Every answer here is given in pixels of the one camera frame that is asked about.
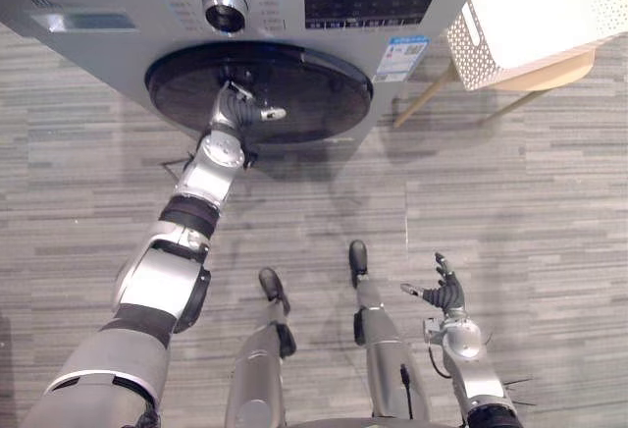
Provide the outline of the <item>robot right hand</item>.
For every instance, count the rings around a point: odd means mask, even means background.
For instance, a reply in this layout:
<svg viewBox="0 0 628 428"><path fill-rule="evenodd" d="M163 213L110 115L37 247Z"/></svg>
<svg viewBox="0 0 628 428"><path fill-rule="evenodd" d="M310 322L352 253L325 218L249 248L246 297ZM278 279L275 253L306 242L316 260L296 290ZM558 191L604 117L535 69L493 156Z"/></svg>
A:
<svg viewBox="0 0 628 428"><path fill-rule="evenodd" d="M402 283L400 289L409 295L420 297L424 301L440 309L444 314L452 310L465 310L465 294L452 267L445 256L434 253L436 272L440 275L436 288L422 288L409 283Z"/></svg>

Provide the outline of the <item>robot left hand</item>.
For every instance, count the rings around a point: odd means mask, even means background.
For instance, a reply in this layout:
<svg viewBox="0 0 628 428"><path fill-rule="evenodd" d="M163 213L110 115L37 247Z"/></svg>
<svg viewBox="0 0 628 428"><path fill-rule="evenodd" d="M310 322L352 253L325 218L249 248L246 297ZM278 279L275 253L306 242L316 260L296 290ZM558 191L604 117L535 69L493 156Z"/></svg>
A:
<svg viewBox="0 0 628 428"><path fill-rule="evenodd" d="M218 91L208 127L225 127L240 132L256 124L282 120L287 114L282 107L260 106L250 91L227 80Z"/></svg>

